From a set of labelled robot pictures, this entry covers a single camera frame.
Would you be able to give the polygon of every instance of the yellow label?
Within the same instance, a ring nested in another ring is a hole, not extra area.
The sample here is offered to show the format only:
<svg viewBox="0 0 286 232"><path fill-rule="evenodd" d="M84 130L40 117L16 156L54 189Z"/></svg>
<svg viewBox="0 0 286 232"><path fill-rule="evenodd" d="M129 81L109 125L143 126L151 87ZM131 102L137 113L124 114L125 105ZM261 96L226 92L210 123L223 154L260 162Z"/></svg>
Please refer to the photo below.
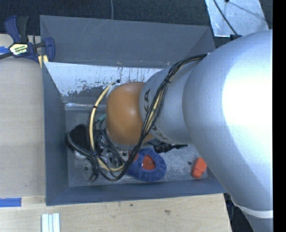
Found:
<svg viewBox="0 0 286 232"><path fill-rule="evenodd" d="M26 53L28 49L28 45L26 44L14 44L10 47L10 51L13 55L20 55L22 53Z"/></svg>

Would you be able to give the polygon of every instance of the wire bundle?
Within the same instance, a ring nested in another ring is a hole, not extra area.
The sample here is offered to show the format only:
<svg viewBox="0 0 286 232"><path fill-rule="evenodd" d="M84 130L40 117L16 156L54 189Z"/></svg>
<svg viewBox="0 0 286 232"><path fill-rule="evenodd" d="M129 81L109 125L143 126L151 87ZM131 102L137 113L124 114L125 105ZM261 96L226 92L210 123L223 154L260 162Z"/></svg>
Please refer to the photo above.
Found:
<svg viewBox="0 0 286 232"><path fill-rule="evenodd" d="M161 111L161 107L163 104L163 100L165 97L165 93L167 90L168 85L170 84L170 82L172 81L172 79L174 78L175 74L185 65L188 64L190 62L193 61L198 61L203 59L206 56L206 54L204 55L198 55L198 56L194 56L194 57L190 57L187 59L184 59L180 62L175 63L169 70L168 75L166 76L166 78L163 80L163 82L160 84L159 88L157 89L157 92L153 98L153 101L151 103L151 106L147 112L143 127L142 127L142 131L140 134L140 138L138 143L136 144L136 146L133 148L133 150L130 153L130 156L128 158L128 160L120 167L118 168L110 168L108 167L108 165L105 163L104 159L97 154L96 151L96 145L95 145L95 140L94 140L94 129L95 129L95 123L94 123L94 118L95 118L95 114L96 114L96 110L98 105L100 104L100 101L103 99L103 97L107 94L107 92L109 91L109 89L111 88L112 85L115 84L115 82L110 83L105 89L104 91L101 93L101 95L99 96L98 100L96 101L90 117L89 117L89 123L88 123L88 131L89 131L89 140L90 140L90 149L92 150L93 155L95 156L95 158L97 160L94 160L98 171L108 180L110 181L117 181L119 180L121 177L123 177L125 175L125 173L127 172L128 168L130 167L130 165L133 163L137 153L139 152L143 141L145 139L145 137L149 134L150 130L152 129L153 125L156 122L156 119ZM112 177L107 176L101 169L101 167L103 167L105 170L109 171L109 173L111 174Z"/></svg>

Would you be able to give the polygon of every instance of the cardboard sheet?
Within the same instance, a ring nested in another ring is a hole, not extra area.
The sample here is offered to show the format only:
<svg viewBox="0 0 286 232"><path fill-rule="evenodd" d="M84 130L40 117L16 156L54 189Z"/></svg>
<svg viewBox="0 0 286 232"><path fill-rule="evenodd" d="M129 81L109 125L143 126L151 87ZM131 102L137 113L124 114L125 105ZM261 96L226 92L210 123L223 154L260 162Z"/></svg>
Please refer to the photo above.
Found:
<svg viewBox="0 0 286 232"><path fill-rule="evenodd" d="M12 39L0 35L0 46ZM43 85L39 64L0 61L0 197L45 195Z"/></svg>

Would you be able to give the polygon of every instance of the yellow cable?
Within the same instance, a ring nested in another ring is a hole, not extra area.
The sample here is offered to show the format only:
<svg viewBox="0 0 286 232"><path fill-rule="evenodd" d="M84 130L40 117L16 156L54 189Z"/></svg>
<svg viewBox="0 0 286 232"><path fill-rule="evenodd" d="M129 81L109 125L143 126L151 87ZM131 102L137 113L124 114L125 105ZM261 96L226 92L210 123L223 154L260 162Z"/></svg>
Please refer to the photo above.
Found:
<svg viewBox="0 0 286 232"><path fill-rule="evenodd" d="M96 114L96 110L98 105L100 104L101 100L103 99L103 97L106 95L106 93L110 90L111 86L113 86L115 84L115 82L110 83L105 89L104 91L100 94L100 96L98 97L93 109L91 110L91 115L90 115L90 120L89 120L89 140L90 140L90 144L91 147L93 149L93 151L95 151L95 142L94 142L94 130L93 130L93 126L94 126L94 118L95 118L95 114ZM97 160L99 162L99 164L107 171L111 171L111 172L118 172L120 170L123 169L124 165L118 167L118 168L108 168L101 160L100 160L100 156L97 156Z"/></svg>

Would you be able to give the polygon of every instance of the orange object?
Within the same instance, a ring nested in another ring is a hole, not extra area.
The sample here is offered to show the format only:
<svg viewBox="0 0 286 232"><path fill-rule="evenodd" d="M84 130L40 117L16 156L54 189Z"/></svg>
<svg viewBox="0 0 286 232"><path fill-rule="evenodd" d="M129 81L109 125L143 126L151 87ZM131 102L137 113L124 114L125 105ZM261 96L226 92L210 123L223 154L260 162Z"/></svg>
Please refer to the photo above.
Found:
<svg viewBox="0 0 286 232"><path fill-rule="evenodd" d="M139 155L137 154L133 161L136 161L138 156ZM149 155L144 156L143 161L142 161L142 168L145 169L145 170L153 170L153 169L155 169L155 162Z"/></svg>
<svg viewBox="0 0 286 232"><path fill-rule="evenodd" d="M207 168L207 164L205 163L203 158L201 157L197 158L192 166L192 172L191 172L192 177L201 178L206 168Z"/></svg>

